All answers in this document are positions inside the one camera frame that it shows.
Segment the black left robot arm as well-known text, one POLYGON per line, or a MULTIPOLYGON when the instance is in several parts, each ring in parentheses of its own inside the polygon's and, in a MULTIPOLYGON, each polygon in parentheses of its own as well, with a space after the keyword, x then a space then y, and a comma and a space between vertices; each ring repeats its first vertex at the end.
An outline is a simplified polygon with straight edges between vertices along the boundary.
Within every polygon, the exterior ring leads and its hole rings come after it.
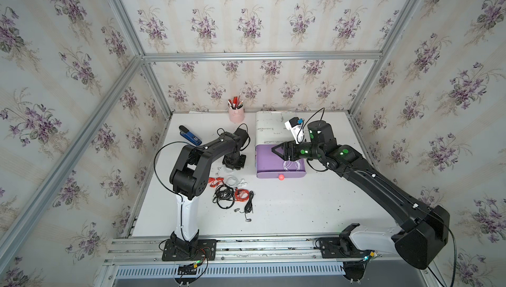
POLYGON ((170 243, 181 249, 196 245, 199 197, 208 185, 212 164, 217 159, 223 159, 226 168, 244 168, 246 155, 242 152, 250 141, 248 126, 242 123, 235 132, 224 131, 207 144, 196 146, 185 142, 169 175, 171 187, 162 182, 154 169, 156 180, 177 198, 177 226, 170 235, 170 243))

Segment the white wired earphones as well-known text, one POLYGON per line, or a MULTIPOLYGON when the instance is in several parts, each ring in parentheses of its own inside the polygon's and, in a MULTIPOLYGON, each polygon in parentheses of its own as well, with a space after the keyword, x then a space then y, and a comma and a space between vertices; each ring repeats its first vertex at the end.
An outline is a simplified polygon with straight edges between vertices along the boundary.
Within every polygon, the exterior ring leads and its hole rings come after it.
POLYGON ((224 179, 224 184, 231 188, 243 188, 248 185, 248 183, 243 178, 237 178, 235 176, 228 176, 224 179))
POLYGON ((292 171, 298 172, 301 169, 301 163, 299 160, 297 160, 297 161, 290 161, 290 160, 284 161, 283 162, 283 169, 286 172, 292 172, 292 171))

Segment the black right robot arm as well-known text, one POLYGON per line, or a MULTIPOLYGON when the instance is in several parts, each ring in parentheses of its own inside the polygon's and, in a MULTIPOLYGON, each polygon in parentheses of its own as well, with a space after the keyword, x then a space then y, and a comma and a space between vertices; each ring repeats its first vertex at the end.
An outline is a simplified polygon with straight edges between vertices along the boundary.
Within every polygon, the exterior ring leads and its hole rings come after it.
POLYGON ((324 120, 308 125, 310 140, 287 141, 271 151, 285 161, 317 160, 324 167, 356 185, 394 219, 394 228, 369 230, 353 223, 335 243, 320 242, 324 257, 342 255, 369 260, 367 252, 392 253, 416 269, 426 269, 448 243, 450 214, 430 207, 403 191, 379 173, 350 145, 340 145, 324 120))

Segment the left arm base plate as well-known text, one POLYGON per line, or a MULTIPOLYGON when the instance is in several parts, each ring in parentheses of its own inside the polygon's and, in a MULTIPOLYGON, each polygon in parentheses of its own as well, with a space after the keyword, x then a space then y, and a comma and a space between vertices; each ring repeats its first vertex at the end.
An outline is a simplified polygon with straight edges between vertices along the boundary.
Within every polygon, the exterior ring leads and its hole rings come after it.
POLYGON ((162 261, 214 261, 217 240, 197 239, 189 243, 179 238, 168 239, 163 244, 162 261))

